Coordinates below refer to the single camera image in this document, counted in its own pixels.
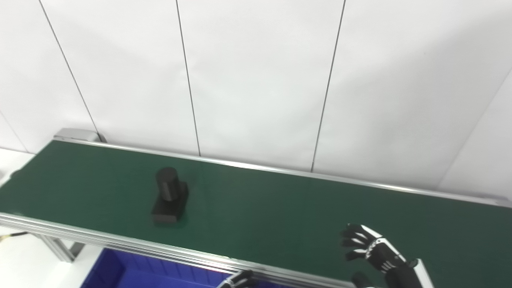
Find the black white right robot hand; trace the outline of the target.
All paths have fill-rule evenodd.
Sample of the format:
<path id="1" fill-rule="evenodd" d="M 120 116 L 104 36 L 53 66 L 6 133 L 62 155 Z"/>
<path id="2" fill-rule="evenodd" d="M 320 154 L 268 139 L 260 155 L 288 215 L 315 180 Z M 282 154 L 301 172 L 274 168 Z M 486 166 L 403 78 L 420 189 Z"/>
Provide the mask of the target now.
<path id="1" fill-rule="evenodd" d="M 347 261 L 363 259 L 381 272 L 389 288 L 433 288 L 422 259 L 406 259 L 382 234 L 361 224 L 347 224 L 341 245 L 350 248 Z"/>

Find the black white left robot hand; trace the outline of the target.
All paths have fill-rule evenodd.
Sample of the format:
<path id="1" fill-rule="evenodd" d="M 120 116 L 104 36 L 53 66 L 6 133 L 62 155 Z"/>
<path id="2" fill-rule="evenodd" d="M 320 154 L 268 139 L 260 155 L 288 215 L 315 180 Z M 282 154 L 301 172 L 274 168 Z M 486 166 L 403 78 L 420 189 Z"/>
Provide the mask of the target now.
<path id="1" fill-rule="evenodd" d="M 254 279 L 252 270 L 241 270 L 225 278 L 218 284 L 217 288 L 254 288 L 258 281 Z"/>

